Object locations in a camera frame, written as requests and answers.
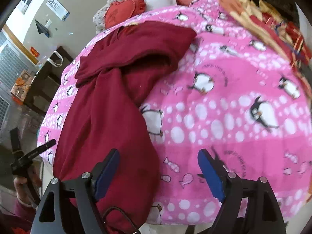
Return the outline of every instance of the blue gripper pad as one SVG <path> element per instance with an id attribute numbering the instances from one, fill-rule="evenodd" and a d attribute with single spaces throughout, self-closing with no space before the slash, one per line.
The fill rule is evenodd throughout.
<path id="1" fill-rule="evenodd" d="M 213 194 L 213 197 L 219 199 L 220 202 L 224 202 L 225 193 L 223 191 L 222 181 L 217 175 L 216 171 L 212 167 L 210 161 L 205 156 L 204 151 L 201 149 L 197 155 L 198 165 L 202 170 L 202 173 L 207 181 L 207 184 Z"/>
<path id="2" fill-rule="evenodd" d="M 108 187 L 115 175 L 117 167 L 120 161 L 120 154 L 119 151 L 116 149 L 112 149 L 111 152 L 107 155 L 104 159 L 104 162 L 107 161 L 106 165 L 104 166 L 102 173 L 96 180 L 94 185 L 94 198 L 96 201 L 103 198 L 106 195 Z"/>

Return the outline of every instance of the penguin print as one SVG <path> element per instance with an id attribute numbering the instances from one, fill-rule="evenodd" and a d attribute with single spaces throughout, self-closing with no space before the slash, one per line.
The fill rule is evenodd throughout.
<path id="1" fill-rule="evenodd" d="M 213 78 L 206 73 L 198 73 L 195 71 L 193 85 L 189 86 L 189 89 L 198 90 L 200 93 L 206 94 L 210 92 L 214 87 Z"/>
<path id="2" fill-rule="evenodd" d="M 222 47 L 220 47 L 220 50 L 223 51 L 224 53 L 228 53 L 234 56 L 238 56 L 238 52 L 236 52 L 234 49 L 224 45 Z"/>
<path id="3" fill-rule="evenodd" d="M 60 116 L 57 118 L 57 127 L 60 127 L 60 126 L 61 126 L 62 120 L 63 120 L 63 115 L 60 115 Z"/>
<path id="4" fill-rule="evenodd" d="M 53 111 L 57 112 L 57 109 L 58 109 L 58 102 L 53 106 Z"/>
<path id="5" fill-rule="evenodd" d="M 163 208 L 158 203 L 157 206 L 152 206 L 151 210 L 149 211 L 149 215 L 147 217 L 146 222 L 149 224 L 161 224 L 161 210 Z"/>
<path id="6" fill-rule="evenodd" d="M 64 82 L 63 85 L 66 85 L 68 83 L 67 74 L 64 75 Z"/>
<path id="7" fill-rule="evenodd" d="M 44 135 L 44 141 L 47 143 L 49 141 L 49 131 Z"/>
<path id="8" fill-rule="evenodd" d="M 188 20 L 188 16 L 186 16 L 185 14 L 182 14 L 180 12 L 174 19 L 179 19 L 180 21 L 187 21 Z"/>
<path id="9" fill-rule="evenodd" d="M 273 106 L 268 101 L 259 101 L 260 97 L 257 97 L 250 107 L 251 117 L 268 131 L 270 128 L 278 128 Z"/>
<path id="10" fill-rule="evenodd" d="M 48 158 L 48 162 L 49 162 L 49 164 L 52 164 L 52 162 L 53 162 L 53 161 L 52 161 L 53 156 L 54 156 L 53 152 L 52 152 L 52 151 L 50 151 L 50 152 L 49 152 L 49 154 L 48 154 L 48 157 L 47 157 L 47 158 Z"/>
<path id="11" fill-rule="evenodd" d="M 213 25 L 206 25 L 205 29 L 207 32 L 224 35 L 224 29 L 222 27 L 217 27 L 217 26 L 213 26 Z"/>
<path id="12" fill-rule="evenodd" d="M 150 134 L 163 136 L 161 131 L 162 120 L 161 115 L 163 112 L 161 110 L 145 110 L 146 107 L 143 107 L 141 110 L 142 116 L 146 122 L 147 131 Z"/>
<path id="13" fill-rule="evenodd" d="M 74 91 L 74 86 L 70 86 L 66 92 L 67 96 L 71 96 L 73 94 Z"/>
<path id="14" fill-rule="evenodd" d="M 221 20 L 228 20 L 228 16 L 223 13 L 223 12 L 219 12 L 219 16 L 218 16 L 218 19 L 221 19 Z"/>
<path id="15" fill-rule="evenodd" d="M 251 40 L 249 42 L 249 45 L 253 46 L 258 51 L 265 51 L 266 50 L 266 46 L 262 42 L 257 41 L 257 40 Z"/>
<path id="16" fill-rule="evenodd" d="M 282 76 L 279 81 L 278 88 L 284 89 L 284 91 L 291 96 L 293 99 L 300 97 L 300 91 L 297 85 L 294 84 L 288 78 Z"/>

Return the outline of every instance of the cable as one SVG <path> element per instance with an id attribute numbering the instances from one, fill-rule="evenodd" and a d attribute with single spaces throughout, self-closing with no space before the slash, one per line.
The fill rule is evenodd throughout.
<path id="1" fill-rule="evenodd" d="M 1 204 L 0 204 L 0 207 L 3 208 L 5 211 L 9 212 L 10 214 L 12 214 L 12 215 L 14 215 L 14 216 L 17 216 L 17 217 L 20 217 L 20 216 L 18 216 L 17 214 L 12 213 L 10 210 L 6 209 L 6 208 L 5 208 L 4 206 L 2 206 Z"/>
<path id="2" fill-rule="evenodd" d="M 132 225 L 132 227 L 135 229 L 136 234 L 141 234 L 141 232 L 139 231 L 138 227 L 134 224 L 134 222 L 132 222 L 132 220 L 126 215 L 126 213 L 119 207 L 108 208 L 102 215 L 102 219 L 104 220 L 104 222 L 106 222 L 107 215 L 113 210 L 118 210 L 127 219 L 127 221 Z"/>

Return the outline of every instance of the person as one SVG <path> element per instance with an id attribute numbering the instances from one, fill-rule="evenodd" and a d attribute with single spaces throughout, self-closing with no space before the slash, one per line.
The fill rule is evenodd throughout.
<path id="1" fill-rule="evenodd" d="M 28 169 L 28 174 L 34 187 L 38 188 L 42 186 L 42 181 L 33 166 Z M 15 208 L 13 214 L 3 214 L 3 223 L 0 224 L 5 224 L 14 234 L 29 234 L 36 210 L 33 208 L 23 187 L 27 183 L 27 179 L 17 176 L 13 182 L 17 195 Z"/>

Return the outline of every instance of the pink blanket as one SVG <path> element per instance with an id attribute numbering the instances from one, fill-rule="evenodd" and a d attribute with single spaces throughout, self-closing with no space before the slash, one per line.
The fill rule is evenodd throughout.
<path id="1" fill-rule="evenodd" d="M 141 107 L 162 173 L 147 222 L 214 221 L 220 203 L 198 167 L 201 148 L 217 154 L 227 170 L 242 178 L 267 177 L 288 220 L 305 203 L 311 176 L 312 125 L 304 92 L 289 64 L 239 26 L 218 0 L 146 12 L 91 40 L 64 70 L 38 145 L 60 136 L 77 91 L 80 57 L 110 30 L 146 20 L 197 32 L 178 71 L 160 80 Z M 42 155 L 51 164 L 55 149 Z M 243 199 L 239 216 L 246 203 Z"/>

